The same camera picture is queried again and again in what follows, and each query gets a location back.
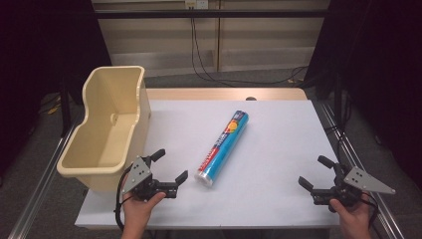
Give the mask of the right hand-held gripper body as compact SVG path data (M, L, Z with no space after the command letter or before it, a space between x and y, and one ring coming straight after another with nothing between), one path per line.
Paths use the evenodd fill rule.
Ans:
M363 169L336 163L332 168L335 173L334 186L331 189L314 189L312 198L315 205L329 205L333 198L344 207L353 207L364 191L395 194L396 190L373 177Z

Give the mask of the cream plastic bin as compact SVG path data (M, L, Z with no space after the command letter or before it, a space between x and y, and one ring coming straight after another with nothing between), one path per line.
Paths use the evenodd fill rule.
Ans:
M151 109L140 66L94 69L83 86L85 116L57 164L93 191L113 191L143 154Z

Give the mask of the person's right hand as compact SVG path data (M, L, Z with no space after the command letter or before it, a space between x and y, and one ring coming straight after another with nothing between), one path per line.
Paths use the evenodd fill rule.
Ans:
M369 206L363 202L346 208L333 198L330 206L339 216L340 231L344 239L371 239L369 231Z

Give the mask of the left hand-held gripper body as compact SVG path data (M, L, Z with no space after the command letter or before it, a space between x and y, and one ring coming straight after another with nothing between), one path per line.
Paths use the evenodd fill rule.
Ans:
M137 200L149 200L159 192L163 192L166 198L175 198L178 191L178 183L160 182L153 178L151 164L158 161L156 156L140 157L135 160L128 171L128 176L120 190L121 196L130 194Z

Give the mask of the blue plastic wrap roll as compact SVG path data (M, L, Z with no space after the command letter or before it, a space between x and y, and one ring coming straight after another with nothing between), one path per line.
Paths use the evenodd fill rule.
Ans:
M200 184L208 187L214 184L248 121L246 112L235 111L197 169L195 179Z

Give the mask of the person's left hand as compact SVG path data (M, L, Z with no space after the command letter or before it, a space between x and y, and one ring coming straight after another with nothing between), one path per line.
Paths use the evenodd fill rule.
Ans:
M143 231L146 229L153 208L165 198L164 192L155 194L147 201L136 200L131 192L122 196L124 228L123 231Z

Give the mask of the white wall socket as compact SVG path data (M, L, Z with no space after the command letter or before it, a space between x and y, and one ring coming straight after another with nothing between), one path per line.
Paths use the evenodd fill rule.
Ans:
M208 10L208 0L185 0L185 8L188 10Z

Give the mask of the white table mat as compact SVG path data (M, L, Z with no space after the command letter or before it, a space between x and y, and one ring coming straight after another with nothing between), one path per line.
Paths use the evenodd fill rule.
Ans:
M326 228L338 219L299 186L304 177L329 188L334 173L318 157L334 157L310 101L153 101L146 154L166 153L152 165L160 181L193 174L237 110L246 128L210 187L194 176L176 198L154 209L151 229Z

